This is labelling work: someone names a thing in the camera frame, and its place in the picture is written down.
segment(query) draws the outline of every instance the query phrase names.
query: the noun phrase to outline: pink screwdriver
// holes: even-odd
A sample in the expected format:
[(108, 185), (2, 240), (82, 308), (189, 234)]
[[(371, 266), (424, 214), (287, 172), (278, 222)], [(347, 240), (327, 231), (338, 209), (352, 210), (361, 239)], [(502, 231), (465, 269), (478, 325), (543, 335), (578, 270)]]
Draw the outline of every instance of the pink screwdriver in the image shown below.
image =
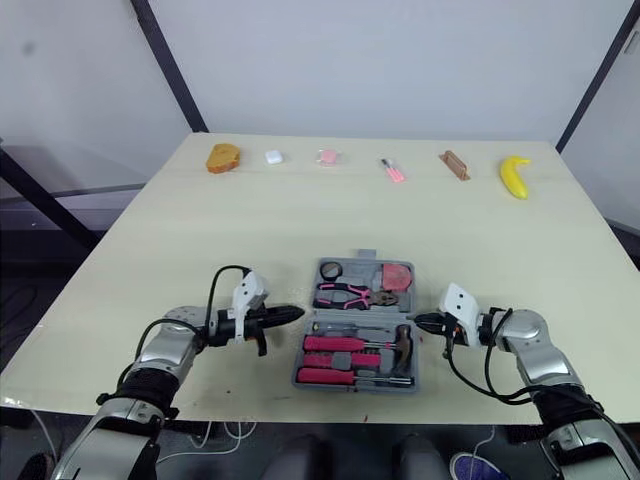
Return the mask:
[(298, 382), (300, 383), (328, 383), (331, 385), (353, 385), (358, 380), (367, 382), (385, 382), (395, 385), (412, 385), (411, 378), (401, 377), (361, 377), (355, 372), (342, 372), (325, 368), (301, 368), (298, 370)]
[[(352, 353), (351, 366), (353, 367), (379, 367), (380, 355), (377, 353)], [(333, 355), (324, 353), (305, 353), (302, 364), (305, 367), (331, 368)]]
[(402, 175), (402, 173), (400, 172), (400, 170), (392, 166), (389, 160), (387, 160), (386, 158), (383, 158), (381, 161), (382, 161), (382, 164), (384, 165), (384, 168), (387, 170), (387, 175), (391, 177), (391, 180), (393, 180), (394, 183), (400, 183), (406, 180), (404, 178), (404, 175)]
[(304, 349), (316, 352), (359, 352), (365, 348), (396, 348), (395, 343), (365, 342), (352, 337), (314, 337), (304, 339)]

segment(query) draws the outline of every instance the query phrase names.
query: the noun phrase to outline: gray toolbox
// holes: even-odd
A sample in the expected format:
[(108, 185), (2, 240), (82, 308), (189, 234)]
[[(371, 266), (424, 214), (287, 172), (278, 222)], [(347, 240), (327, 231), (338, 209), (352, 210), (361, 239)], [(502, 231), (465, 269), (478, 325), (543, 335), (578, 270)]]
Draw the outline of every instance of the gray toolbox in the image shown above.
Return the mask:
[(314, 312), (296, 355), (298, 388), (342, 392), (413, 393), (418, 390), (417, 333), (411, 263), (322, 258), (314, 279)]

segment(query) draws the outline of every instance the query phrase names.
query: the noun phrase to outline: banana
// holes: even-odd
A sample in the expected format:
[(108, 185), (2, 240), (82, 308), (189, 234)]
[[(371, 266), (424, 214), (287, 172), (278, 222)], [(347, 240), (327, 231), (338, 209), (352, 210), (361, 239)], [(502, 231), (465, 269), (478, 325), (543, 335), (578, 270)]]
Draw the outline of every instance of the banana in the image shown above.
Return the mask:
[(526, 199), (529, 196), (529, 191), (520, 175), (516, 171), (516, 165), (525, 165), (531, 162), (528, 158), (511, 156), (504, 159), (500, 166), (500, 177), (504, 182), (507, 189), (514, 197)]

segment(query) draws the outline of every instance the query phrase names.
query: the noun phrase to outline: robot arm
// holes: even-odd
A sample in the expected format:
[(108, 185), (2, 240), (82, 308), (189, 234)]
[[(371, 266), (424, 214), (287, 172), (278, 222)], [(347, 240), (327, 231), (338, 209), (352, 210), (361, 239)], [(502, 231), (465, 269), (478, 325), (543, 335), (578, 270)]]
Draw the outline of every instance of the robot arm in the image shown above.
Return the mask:
[(206, 307), (179, 307), (153, 322), (141, 345), (152, 326), (161, 324), (160, 331), (125, 370), (115, 393), (98, 397), (100, 409), (67, 449), (52, 478), (155, 479), (160, 452), (156, 440), (165, 419), (178, 414), (171, 403), (196, 355), (205, 346), (250, 338), (257, 341), (259, 355), (265, 355), (264, 329), (304, 314), (294, 306), (266, 308), (267, 295), (264, 279), (248, 271), (234, 291), (232, 308), (209, 314)]
[(493, 337), (498, 349), (516, 356), (520, 377), (546, 427), (542, 446), (563, 478), (640, 479), (637, 450), (625, 445), (624, 432), (586, 394), (567, 357), (551, 342), (542, 316), (531, 310), (483, 314), (475, 298), (455, 284), (449, 285), (439, 310), (419, 315), (416, 324), (474, 348), (489, 346)]

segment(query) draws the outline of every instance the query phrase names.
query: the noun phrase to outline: pink pliers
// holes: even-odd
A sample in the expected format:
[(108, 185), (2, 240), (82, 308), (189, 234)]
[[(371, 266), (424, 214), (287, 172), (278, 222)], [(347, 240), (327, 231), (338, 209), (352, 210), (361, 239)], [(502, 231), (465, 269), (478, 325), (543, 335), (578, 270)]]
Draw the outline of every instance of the pink pliers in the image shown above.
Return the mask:
[(370, 288), (364, 285), (349, 285), (348, 283), (319, 283), (318, 290), (338, 290), (357, 295), (358, 298), (348, 300), (346, 302), (332, 302), (324, 298), (316, 298), (313, 306), (316, 308), (336, 308), (339, 310), (349, 310), (357, 308), (358, 310), (369, 310), (371, 305), (395, 305), (398, 303), (397, 295), (380, 290), (372, 292)]

